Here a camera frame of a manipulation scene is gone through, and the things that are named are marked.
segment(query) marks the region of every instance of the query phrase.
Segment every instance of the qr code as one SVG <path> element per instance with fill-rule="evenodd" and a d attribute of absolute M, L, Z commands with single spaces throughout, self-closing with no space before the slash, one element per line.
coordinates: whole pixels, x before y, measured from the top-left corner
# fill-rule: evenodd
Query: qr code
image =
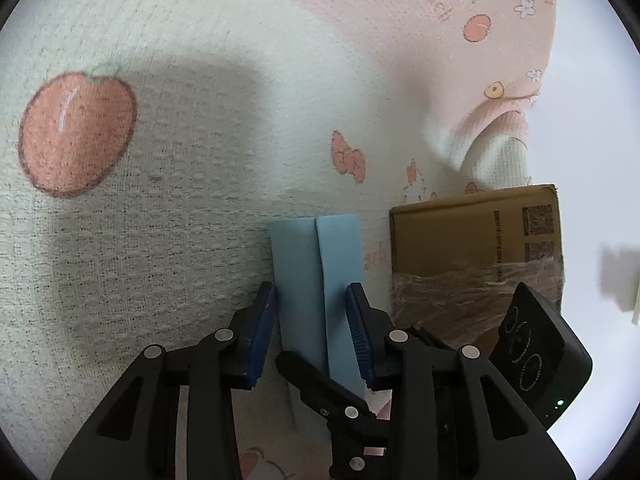
<path fill-rule="evenodd" d="M 554 210 L 549 205 L 522 208 L 524 235 L 551 235 L 554 233 Z"/>
<path fill-rule="evenodd" d="M 533 242 L 532 244 L 524 244 L 524 261 L 541 260 L 554 256 L 555 245 L 553 240 L 547 242 Z"/>

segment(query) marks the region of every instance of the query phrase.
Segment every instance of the pink fabric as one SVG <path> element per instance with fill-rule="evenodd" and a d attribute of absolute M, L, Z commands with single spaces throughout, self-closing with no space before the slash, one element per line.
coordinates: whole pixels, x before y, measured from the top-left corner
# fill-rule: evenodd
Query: pink fabric
<path fill-rule="evenodd" d="M 464 136 L 538 93 L 555 22 L 555 0 L 292 1 L 382 63 L 432 120 Z M 491 94 L 496 83 L 501 91 Z"/>

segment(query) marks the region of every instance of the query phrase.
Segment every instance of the folded blue paper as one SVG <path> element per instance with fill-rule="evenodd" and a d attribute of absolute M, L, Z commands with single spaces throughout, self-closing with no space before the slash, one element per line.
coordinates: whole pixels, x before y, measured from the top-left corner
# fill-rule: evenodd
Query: folded blue paper
<path fill-rule="evenodd" d="M 268 227 L 283 348 L 364 398 L 344 299 L 350 283 L 364 280 L 359 216 L 277 220 Z M 329 440 L 324 419 L 300 402 L 295 388 L 290 394 L 298 432 Z"/>

